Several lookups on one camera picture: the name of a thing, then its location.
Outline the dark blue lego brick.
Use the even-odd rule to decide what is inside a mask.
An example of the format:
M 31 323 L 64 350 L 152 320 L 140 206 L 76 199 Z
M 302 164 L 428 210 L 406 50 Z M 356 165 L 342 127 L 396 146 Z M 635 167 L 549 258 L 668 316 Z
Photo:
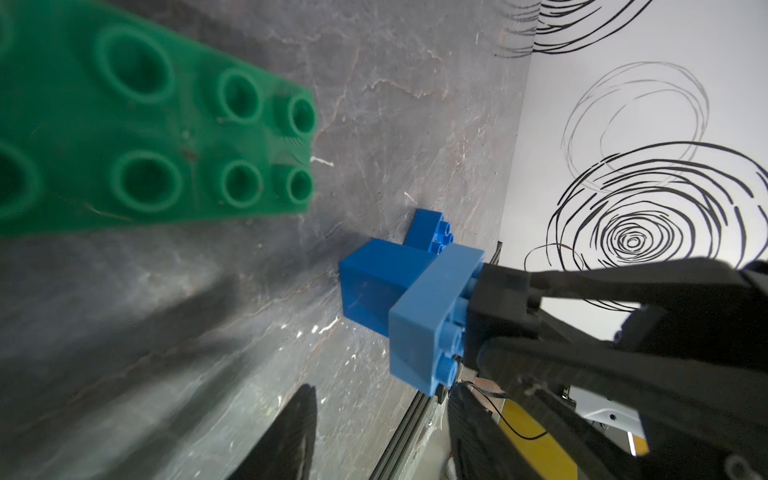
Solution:
M 339 263 L 344 316 L 389 337 L 389 310 L 436 258 L 414 247 L 370 240 Z

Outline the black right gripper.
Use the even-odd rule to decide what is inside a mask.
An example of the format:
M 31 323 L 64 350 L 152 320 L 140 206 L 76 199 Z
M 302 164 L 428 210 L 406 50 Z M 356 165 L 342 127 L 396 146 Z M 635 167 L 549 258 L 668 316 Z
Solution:
M 575 385 L 681 432 L 765 432 L 767 293 L 744 301 L 749 291 L 741 272 L 707 258 L 586 271 L 485 264 L 469 300 L 466 334 L 535 336 L 544 298 L 662 307 L 674 312 L 644 305 L 622 325 L 616 348 L 633 353 L 496 337 L 481 347 L 477 363 L 500 385 L 522 378 Z M 654 448 L 641 464 L 653 479 L 767 477 L 746 456 L 658 422 L 641 418 Z

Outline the light blue long lego brick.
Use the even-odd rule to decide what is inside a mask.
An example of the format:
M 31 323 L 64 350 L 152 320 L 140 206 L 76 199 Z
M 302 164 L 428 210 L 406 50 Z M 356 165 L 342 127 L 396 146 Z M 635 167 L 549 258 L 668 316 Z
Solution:
M 389 310 L 390 372 L 428 397 L 456 379 L 483 260 L 480 249 L 449 245 Z

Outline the blue square lego brick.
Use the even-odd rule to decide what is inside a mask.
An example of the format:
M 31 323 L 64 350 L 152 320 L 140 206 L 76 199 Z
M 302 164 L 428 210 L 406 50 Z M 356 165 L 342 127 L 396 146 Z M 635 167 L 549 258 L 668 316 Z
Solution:
M 454 242 L 451 224 L 441 212 L 417 209 L 408 229 L 404 244 L 439 255 Z

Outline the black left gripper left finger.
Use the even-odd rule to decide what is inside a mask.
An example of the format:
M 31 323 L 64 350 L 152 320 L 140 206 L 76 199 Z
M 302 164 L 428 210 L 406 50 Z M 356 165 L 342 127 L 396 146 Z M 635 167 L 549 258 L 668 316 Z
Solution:
M 316 389 L 303 384 L 229 479 L 308 479 L 316 430 Z

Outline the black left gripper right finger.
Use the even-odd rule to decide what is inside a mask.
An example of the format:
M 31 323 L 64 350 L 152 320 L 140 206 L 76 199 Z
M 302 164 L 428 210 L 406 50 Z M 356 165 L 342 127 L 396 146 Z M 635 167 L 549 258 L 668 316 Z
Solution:
M 523 458 L 463 383 L 448 397 L 448 423 L 457 479 L 527 479 Z

